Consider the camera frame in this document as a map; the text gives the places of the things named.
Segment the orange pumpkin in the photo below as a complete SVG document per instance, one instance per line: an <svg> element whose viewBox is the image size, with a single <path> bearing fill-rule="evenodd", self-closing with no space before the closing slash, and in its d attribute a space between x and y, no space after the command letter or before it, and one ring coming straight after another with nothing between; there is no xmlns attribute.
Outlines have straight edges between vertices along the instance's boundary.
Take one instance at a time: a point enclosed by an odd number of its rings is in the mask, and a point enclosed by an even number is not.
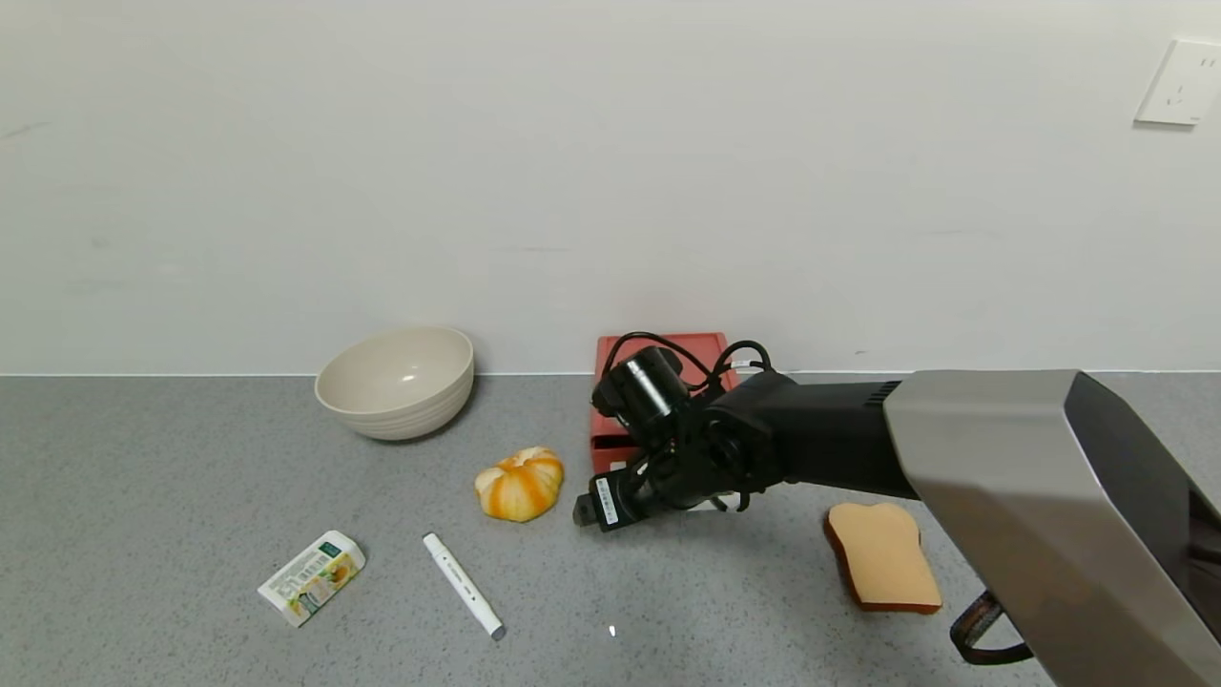
<svg viewBox="0 0 1221 687"><path fill-rule="evenodd" d="M479 473L475 493L485 514L526 522L556 505L563 482L559 456L545 447L531 447Z"/></svg>

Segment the black strap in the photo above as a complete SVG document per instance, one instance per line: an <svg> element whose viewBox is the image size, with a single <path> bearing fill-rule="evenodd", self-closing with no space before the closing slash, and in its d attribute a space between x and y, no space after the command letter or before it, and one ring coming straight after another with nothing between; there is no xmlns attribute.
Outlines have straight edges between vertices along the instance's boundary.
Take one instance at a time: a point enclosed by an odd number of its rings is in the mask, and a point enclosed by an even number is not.
<svg viewBox="0 0 1221 687"><path fill-rule="evenodd" d="M1005 665L1034 658L1026 642L1004 649L976 648L976 643L1004 613L1005 609L996 597L984 589L984 593L962 611L958 620L954 621L950 626L950 641L965 661L971 665Z"/></svg>

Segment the beige bowl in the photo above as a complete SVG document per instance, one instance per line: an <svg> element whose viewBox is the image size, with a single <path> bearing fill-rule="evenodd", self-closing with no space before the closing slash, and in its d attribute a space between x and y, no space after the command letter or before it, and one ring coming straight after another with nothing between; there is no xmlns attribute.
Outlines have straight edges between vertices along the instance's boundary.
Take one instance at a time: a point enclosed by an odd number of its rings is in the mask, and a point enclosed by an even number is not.
<svg viewBox="0 0 1221 687"><path fill-rule="evenodd" d="M379 333L336 356L314 382L314 395L366 437L414 439L462 411L474 377L475 348L466 334L413 326Z"/></svg>

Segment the red box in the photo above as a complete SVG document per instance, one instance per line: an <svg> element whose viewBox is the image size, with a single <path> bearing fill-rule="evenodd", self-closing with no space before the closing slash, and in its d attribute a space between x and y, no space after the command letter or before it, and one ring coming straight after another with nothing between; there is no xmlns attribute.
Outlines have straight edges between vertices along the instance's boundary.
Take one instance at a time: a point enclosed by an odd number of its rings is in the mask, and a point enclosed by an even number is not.
<svg viewBox="0 0 1221 687"><path fill-rule="evenodd" d="M690 351L692 356L709 369L717 362L720 353L729 347L725 334L720 331L662 333L661 336L678 343L679 347ZM610 355L610 349L618 339L618 336L603 336L598 338L598 358L593 367L595 384L602 378L602 369L606 367L607 356ZM661 343L648 338L629 338L619 348L619 353L615 355L615 364L631 358L647 347L661 347ZM679 359L683 361L681 377L684 382L690 384L703 382L703 373L691 365L691 361L687 361L683 356L679 356ZM726 392L737 387L737 373L734 371L726 372L722 376L720 384ZM593 459L595 475L626 467L628 461L636 453L636 443L628 434L628 431L619 425L619 421L602 417L592 406L590 408L590 455Z"/></svg>

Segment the printed label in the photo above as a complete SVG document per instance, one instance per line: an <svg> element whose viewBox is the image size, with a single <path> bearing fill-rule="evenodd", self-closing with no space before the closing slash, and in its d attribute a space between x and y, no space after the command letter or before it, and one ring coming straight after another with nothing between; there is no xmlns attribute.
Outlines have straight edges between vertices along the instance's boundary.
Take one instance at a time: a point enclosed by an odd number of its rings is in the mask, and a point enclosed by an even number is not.
<svg viewBox="0 0 1221 687"><path fill-rule="evenodd" d="M602 515L606 516L607 525L619 522L619 513L614 510L614 499L610 498L610 484L604 477L600 477L596 483L598 486L598 499L602 502Z"/></svg>

